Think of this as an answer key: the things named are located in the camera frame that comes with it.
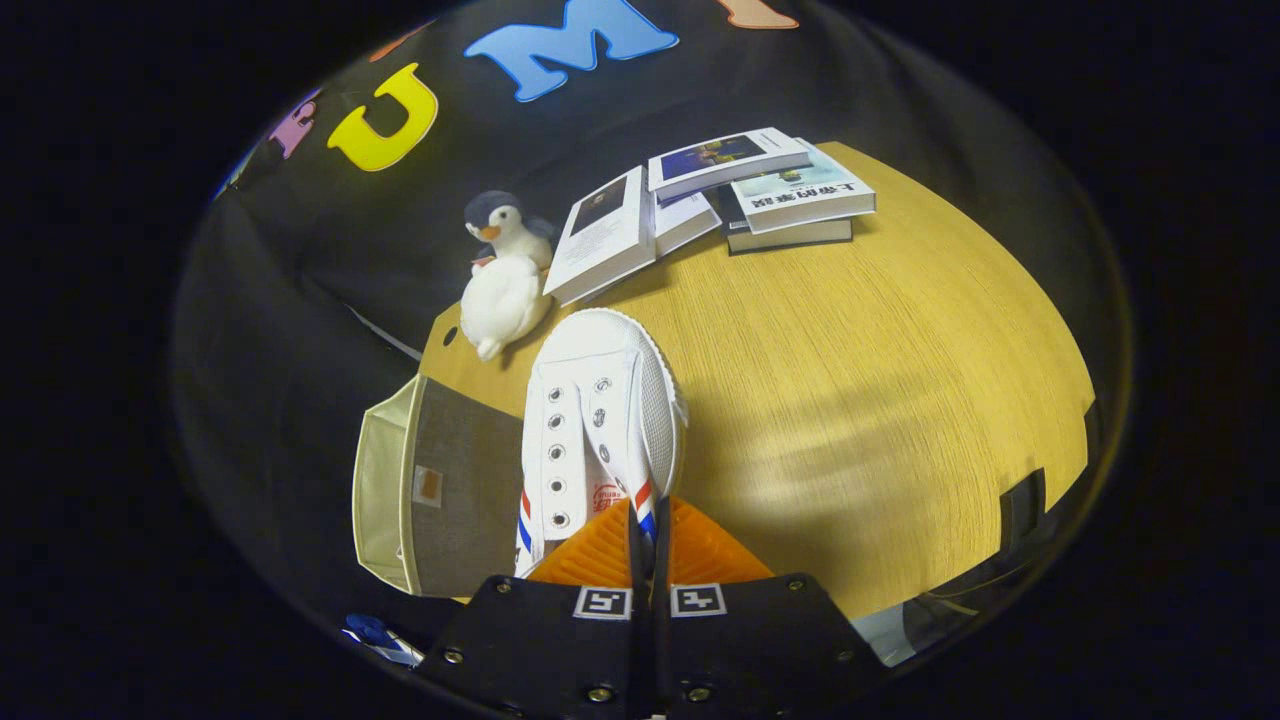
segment wooden table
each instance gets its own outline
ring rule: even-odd
[[[856,618],[993,555],[1000,495],[1037,468],[1057,502],[1085,466],[1093,389],[1062,318],[1000,243],[892,168],[819,147],[878,193],[852,243],[730,258],[713,232],[589,306],[640,320],[689,398],[676,493]],[[444,345],[453,305],[421,373],[522,416],[538,348],[577,309],[483,364],[461,332]]]

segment screw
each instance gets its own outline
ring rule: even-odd
[[[613,700],[613,691],[604,687],[591,688],[586,691],[586,700],[591,702],[609,702]]]

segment white sneaker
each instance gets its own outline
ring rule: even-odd
[[[676,482],[687,427],[684,396],[640,323],[603,307],[561,320],[529,378],[516,575],[623,495],[653,541],[655,501]]]

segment book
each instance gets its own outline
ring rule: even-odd
[[[804,168],[730,184],[753,233],[876,211],[876,191],[829,155],[796,138],[809,152]]]
[[[774,128],[696,142],[649,159],[649,192],[671,202],[758,173],[808,163],[806,149]]]
[[[654,247],[658,258],[721,225],[719,215],[701,192],[666,208],[653,201],[650,208],[653,208]]]
[[[568,305],[658,259],[644,172],[637,165],[573,204],[543,295]]]
[[[854,228],[847,219],[823,220],[771,232],[753,233],[732,188],[728,186],[721,187],[718,200],[721,215],[724,222],[721,232],[728,241],[730,255],[755,252],[773,247],[849,242],[854,238]]]

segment yellow letter u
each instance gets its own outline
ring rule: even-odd
[[[357,168],[370,173],[385,170],[408,155],[426,137],[439,110],[435,94],[417,79],[415,69],[417,63],[404,65],[374,91],[374,97],[390,95],[408,111],[408,119],[394,135],[383,137],[369,127],[366,108],[361,105],[338,123],[329,135],[328,146],[342,150]]]

